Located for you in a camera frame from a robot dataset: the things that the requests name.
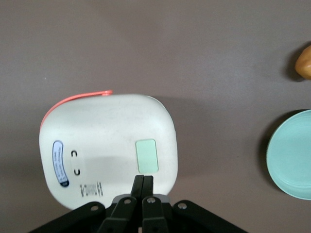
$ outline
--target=orange object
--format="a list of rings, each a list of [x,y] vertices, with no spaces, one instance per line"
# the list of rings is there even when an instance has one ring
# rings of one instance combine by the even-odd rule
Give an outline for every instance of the orange object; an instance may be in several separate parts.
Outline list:
[[[83,97],[90,97],[90,96],[110,96],[111,94],[113,93],[112,90],[107,90],[107,91],[98,91],[98,92],[91,92],[91,93],[83,93],[83,94],[78,94],[78,95],[75,95],[75,96],[70,96],[62,101],[59,101],[56,105],[54,105],[46,114],[45,116],[43,117],[42,119],[42,122],[41,122],[41,125],[40,125],[40,128],[42,127],[43,125],[43,122],[45,121],[45,119],[48,117],[48,115],[51,113],[51,111],[53,111],[55,108],[57,108],[59,105],[62,105],[63,103],[66,103],[68,101],[71,101],[71,100],[76,100],[76,99],[79,99],[79,98],[83,98]]]
[[[311,80],[311,46],[302,51],[296,61],[295,70],[303,78]]]

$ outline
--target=mint green plate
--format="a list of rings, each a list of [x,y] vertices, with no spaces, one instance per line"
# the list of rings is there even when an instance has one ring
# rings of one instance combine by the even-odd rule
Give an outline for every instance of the mint green plate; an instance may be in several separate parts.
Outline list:
[[[311,110],[290,117],[275,131],[268,145],[267,166],[285,193],[311,200]]]

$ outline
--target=blue oval label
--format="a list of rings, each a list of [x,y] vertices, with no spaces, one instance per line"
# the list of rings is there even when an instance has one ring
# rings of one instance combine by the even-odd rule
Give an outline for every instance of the blue oval label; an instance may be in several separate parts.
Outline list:
[[[57,177],[59,184],[63,187],[67,187],[69,185],[69,180],[65,173],[64,163],[63,163],[63,148],[64,145],[61,141],[57,140],[53,143],[53,165],[54,171]]]

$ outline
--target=rounded white case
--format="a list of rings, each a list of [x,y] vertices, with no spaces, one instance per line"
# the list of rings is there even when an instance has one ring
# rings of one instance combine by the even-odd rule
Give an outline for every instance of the rounded white case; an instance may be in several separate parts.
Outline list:
[[[136,175],[168,194],[177,176],[173,121],[156,99],[137,94],[85,97],[53,109],[42,123],[40,153],[48,188],[64,206],[107,208],[131,192]]]

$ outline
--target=brown table surface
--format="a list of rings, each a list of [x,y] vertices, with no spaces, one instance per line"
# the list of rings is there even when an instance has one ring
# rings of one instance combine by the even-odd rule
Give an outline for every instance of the brown table surface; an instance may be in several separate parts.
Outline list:
[[[172,203],[250,233],[311,232],[311,202],[282,192],[265,163],[280,117],[311,108],[311,81],[294,71],[310,25],[309,0],[1,1],[0,232],[69,211],[46,186],[39,126],[58,101],[106,89],[171,113]]]

